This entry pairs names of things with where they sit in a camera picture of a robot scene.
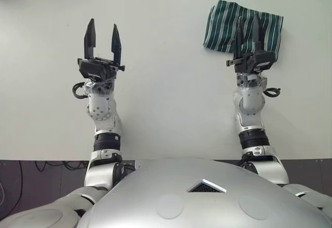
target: towel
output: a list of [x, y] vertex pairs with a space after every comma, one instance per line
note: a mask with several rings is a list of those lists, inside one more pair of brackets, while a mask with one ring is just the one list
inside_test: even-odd
[[212, 50], [232, 53], [232, 41], [235, 36], [237, 19], [242, 16], [244, 36], [242, 53], [254, 52], [252, 27], [255, 13], [259, 14], [265, 31], [264, 50], [274, 51], [277, 60], [284, 17], [251, 10], [235, 2], [219, 1], [216, 6], [212, 7], [207, 20], [203, 46]]

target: white tabletop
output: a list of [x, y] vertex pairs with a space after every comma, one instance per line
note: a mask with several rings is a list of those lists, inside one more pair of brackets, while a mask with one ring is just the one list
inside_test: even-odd
[[[77, 58], [90, 18], [95, 54], [112, 58], [113, 23], [122, 63], [115, 85], [124, 159], [240, 158], [231, 55], [202, 47], [218, 0], [0, 0], [0, 159], [88, 159], [94, 125]], [[283, 159], [332, 157], [332, 0], [227, 0], [284, 16], [279, 59], [266, 75], [263, 118]]]

